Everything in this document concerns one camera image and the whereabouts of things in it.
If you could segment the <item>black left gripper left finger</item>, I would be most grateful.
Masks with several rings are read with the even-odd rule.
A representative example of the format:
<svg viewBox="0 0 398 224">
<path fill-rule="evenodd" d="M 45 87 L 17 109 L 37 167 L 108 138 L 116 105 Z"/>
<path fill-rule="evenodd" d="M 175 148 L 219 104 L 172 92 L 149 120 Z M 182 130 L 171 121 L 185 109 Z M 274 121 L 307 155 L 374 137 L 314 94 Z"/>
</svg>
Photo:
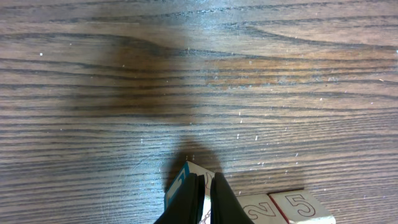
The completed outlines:
<svg viewBox="0 0 398 224">
<path fill-rule="evenodd" d="M 204 175 L 189 174 L 175 198 L 154 224 L 198 224 L 205 200 Z"/>
</svg>

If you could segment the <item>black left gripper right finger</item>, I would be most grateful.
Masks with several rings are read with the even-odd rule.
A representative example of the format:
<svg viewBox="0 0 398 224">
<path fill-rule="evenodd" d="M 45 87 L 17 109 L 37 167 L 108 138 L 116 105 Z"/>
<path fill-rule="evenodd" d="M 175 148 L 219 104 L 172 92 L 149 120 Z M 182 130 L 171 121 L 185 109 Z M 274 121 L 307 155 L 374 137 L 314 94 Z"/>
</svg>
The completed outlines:
<svg viewBox="0 0 398 224">
<path fill-rule="evenodd" d="M 253 224 L 220 172 L 211 181 L 210 197 L 211 224 Z"/>
</svg>

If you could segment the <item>blue L block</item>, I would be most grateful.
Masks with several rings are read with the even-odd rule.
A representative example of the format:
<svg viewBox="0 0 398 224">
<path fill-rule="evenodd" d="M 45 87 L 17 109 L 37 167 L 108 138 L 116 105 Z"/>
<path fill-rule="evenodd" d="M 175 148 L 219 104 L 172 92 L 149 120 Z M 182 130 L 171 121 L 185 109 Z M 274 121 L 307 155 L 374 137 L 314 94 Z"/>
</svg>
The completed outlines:
<svg viewBox="0 0 398 224">
<path fill-rule="evenodd" d="M 267 194 L 240 195 L 237 200 L 255 224 L 287 224 Z"/>
</svg>

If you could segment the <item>blue T block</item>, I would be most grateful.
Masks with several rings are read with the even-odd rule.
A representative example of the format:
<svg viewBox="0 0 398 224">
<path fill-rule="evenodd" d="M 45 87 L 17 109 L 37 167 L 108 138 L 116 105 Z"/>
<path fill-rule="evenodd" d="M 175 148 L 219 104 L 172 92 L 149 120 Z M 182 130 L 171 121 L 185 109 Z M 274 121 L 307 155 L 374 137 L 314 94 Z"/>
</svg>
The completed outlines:
<svg viewBox="0 0 398 224">
<path fill-rule="evenodd" d="M 204 204 L 203 204 L 203 215 L 199 224 L 210 224 L 211 223 L 211 197 L 210 197 L 210 188 L 211 188 L 211 181 L 214 177 L 214 172 L 200 167 L 190 161 L 187 161 L 182 166 L 180 172 L 174 178 L 171 186 L 166 191 L 164 196 L 164 210 L 166 210 L 169 205 L 172 203 L 172 200 L 175 198 L 176 192 L 180 188 L 180 186 L 185 181 L 186 176 L 189 173 L 195 173 L 197 175 L 204 175 L 205 177 L 205 197 L 204 197 Z"/>
</svg>

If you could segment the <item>brown engraved wood block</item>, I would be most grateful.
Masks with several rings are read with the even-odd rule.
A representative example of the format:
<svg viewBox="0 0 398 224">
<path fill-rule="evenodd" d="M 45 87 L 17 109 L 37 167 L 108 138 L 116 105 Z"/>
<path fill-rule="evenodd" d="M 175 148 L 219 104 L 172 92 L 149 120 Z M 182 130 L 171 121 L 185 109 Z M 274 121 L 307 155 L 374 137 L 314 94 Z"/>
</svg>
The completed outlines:
<svg viewBox="0 0 398 224">
<path fill-rule="evenodd" d="M 335 217 L 307 190 L 269 196 L 289 224 L 336 224 Z"/>
</svg>

